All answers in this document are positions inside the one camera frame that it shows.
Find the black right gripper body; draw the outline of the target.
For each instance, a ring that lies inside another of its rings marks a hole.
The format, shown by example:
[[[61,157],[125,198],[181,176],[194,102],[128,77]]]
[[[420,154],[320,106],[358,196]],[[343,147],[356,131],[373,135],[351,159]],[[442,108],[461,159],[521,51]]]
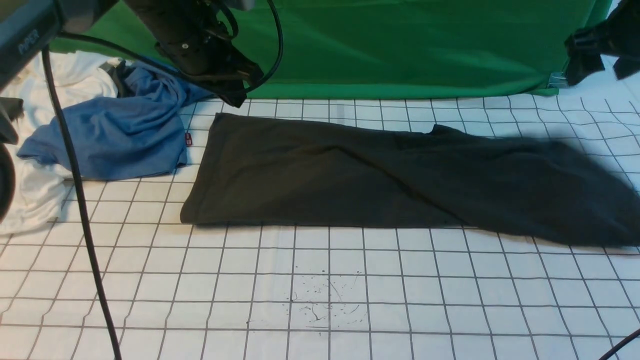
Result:
[[[565,39],[569,62],[565,70],[570,87],[580,84],[588,76],[605,71],[602,50],[609,41],[610,25],[595,25],[576,30]]]

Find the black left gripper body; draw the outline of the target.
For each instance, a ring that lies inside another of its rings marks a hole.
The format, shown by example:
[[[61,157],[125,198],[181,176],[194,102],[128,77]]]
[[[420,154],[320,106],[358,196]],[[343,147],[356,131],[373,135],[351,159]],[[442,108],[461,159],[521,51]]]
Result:
[[[245,84],[265,73],[225,37],[218,5],[209,0],[126,0],[126,6],[157,41],[157,51],[186,77],[220,100],[240,108]]]

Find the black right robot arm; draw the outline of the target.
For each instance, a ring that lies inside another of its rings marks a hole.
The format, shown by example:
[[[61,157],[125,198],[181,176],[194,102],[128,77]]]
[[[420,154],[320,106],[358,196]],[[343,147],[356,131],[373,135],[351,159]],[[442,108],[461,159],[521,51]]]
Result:
[[[622,0],[605,20],[580,28],[564,42],[569,62],[566,82],[573,87],[605,70],[602,56],[616,57],[613,71],[625,80],[640,70],[640,2]]]

